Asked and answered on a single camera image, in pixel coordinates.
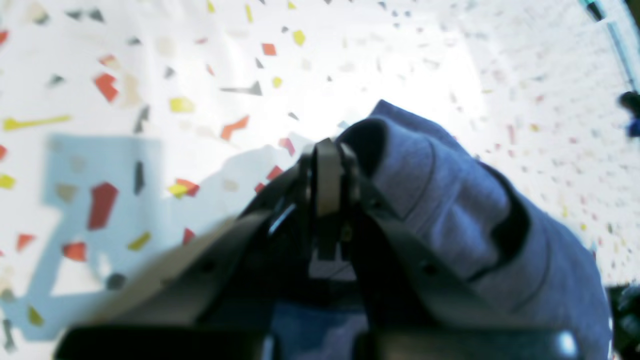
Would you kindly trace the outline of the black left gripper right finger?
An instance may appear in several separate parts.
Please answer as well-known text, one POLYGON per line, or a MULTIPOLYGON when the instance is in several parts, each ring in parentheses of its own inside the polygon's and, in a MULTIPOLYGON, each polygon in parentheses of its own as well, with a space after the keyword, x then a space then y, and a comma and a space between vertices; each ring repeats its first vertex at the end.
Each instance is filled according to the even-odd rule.
POLYGON ((314 146, 314 246, 349 261, 368 330, 354 360, 578 360, 571 332, 528 325, 488 305, 398 220, 354 153, 314 146))

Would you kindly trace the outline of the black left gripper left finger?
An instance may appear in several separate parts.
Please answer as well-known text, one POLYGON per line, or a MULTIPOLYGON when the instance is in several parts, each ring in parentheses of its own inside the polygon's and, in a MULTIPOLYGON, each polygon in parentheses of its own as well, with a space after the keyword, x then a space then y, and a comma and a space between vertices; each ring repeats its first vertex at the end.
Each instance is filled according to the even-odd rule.
POLYGON ((57 360, 278 360, 274 305, 308 279, 316 152, 302 153, 176 280, 103 325, 69 330, 57 360))

